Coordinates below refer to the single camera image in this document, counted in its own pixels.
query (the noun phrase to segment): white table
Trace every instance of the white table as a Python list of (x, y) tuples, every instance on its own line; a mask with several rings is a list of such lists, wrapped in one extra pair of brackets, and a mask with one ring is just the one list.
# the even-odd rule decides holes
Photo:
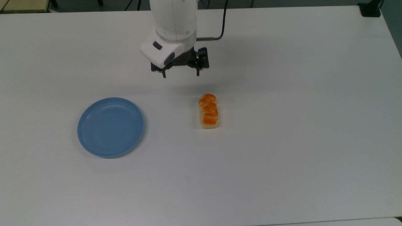
[[(218, 36), (222, 10), (198, 11)], [(228, 10), (210, 68), (151, 72), (150, 12), (0, 15), (0, 222), (242, 226), (402, 215), (402, 60), (357, 6)], [(218, 97), (201, 129), (197, 100)], [(146, 117), (140, 145), (89, 154), (106, 97)]]

